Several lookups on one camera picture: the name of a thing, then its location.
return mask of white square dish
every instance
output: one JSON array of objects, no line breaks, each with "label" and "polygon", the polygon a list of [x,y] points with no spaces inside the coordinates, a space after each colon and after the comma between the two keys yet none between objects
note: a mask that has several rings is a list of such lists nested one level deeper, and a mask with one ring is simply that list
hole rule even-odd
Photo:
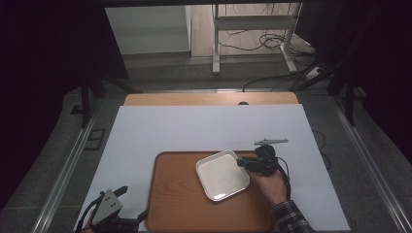
[{"label": "white square dish", "polygon": [[235,152],[224,150],[196,163],[197,176],[212,201],[221,201],[249,185],[249,175],[237,166],[236,159]]}]

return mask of sleeve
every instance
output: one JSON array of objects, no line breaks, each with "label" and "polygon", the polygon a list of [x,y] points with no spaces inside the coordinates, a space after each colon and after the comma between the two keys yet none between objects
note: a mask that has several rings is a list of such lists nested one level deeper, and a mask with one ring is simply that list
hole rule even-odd
[{"label": "sleeve", "polygon": [[281,233],[315,232],[293,200],[276,205],[271,210]]}]

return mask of hand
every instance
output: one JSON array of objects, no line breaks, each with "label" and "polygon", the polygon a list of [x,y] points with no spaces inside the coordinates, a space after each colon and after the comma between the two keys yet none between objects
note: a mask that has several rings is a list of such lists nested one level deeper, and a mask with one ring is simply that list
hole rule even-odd
[{"label": "hand", "polygon": [[94,233],[93,229],[90,228],[91,224],[91,217],[93,216],[95,210],[90,212],[90,215],[88,216],[88,221],[86,223],[86,227],[81,231],[82,233]]},{"label": "hand", "polygon": [[261,193],[273,206],[287,201],[287,191],[280,171],[276,171],[269,177],[253,172],[249,172],[249,176],[258,184]]}]

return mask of white wall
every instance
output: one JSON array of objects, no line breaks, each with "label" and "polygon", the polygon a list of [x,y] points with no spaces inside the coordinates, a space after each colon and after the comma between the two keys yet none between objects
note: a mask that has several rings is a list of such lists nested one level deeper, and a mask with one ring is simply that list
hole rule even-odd
[{"label": "white wall", "polygon": [[121,54],[189,51],[184,6],[107,8]]}]

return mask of wooden board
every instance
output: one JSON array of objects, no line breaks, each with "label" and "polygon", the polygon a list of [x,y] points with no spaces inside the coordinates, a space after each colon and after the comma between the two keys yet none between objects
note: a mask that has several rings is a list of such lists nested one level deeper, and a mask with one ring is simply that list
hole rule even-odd
[{"label": "wooden board", "polygon": [[[218,151],[163,152],[154,163],[146,226],[151,232],[267,232],[270,205],[256,183],[222,201],[210,200],[195,164]],[[255,156],[236,151],[238,157]]]},{"label": "wooden board", "polygon": [[127,95],[124,106],[202,106],[202,105],[298,104],[292,92],[224,92],[224,93],[148,93]]}]

